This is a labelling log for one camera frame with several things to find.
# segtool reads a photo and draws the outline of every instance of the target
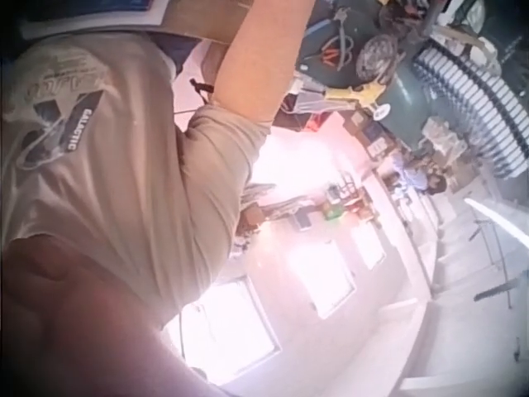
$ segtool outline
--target yellow object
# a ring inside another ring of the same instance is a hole
[[[356,101],[362,108],[370,108],[386,90],[386,86],[372,81],[360,85],[358,88],[328,88],[325,99],[338,101]]]

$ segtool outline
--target white t-shirt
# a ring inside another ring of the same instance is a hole
[[[143,36],[62,36],[17,60],[2,106],[2,248],[57,237],[164,321],[224,265],[269,132],[215,106],[178,131],[170,80]]]

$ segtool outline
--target bright window light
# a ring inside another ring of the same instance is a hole
[[[197,302],[183,308],[181,315],[185,361],[202,369],[217,385],[279,349],[257,309],[247,279],[211,287]],[[167,329],[181,350],[179,318]]]
[[[299,247],[290,254],[289,265],[305,285],[321,318],[328,317],[355,290],[334,242]]]
[[[358,227],[353,227],[351,230],[351,236],[353,240],[355,240],[355,244],[368,269],[372,270],[386,257],[379,235],[376,230],[374,230],[374,226],[371,222],[363,223]]]

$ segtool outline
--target fluorescent light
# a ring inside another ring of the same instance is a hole
[[[529,248],[529,236],[511,221],[501,216],[499,213],[493,211],[489,207],[471,199],[465,198],[465,202],[470,206],[480,211],[484,216],[490,218],[497,223],[505,232],[516,238],[521,244]]]

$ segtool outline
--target person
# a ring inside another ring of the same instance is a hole
[[[407,164],[399,151],[392,154],[391,161],[393,170],[398,175],[398,187],[395,189],[397,196],[403,196],[409,188],[414,188],[418,192],[430,195],[446,191],[447,183],[443,175],[437,173],[428,174],[422,168]]]
[[[2,354],[38,395],[217,397],[162,327],[216,279],[314,0],[254,0],[175,131],[148,36],[32,46],[2,106]]]

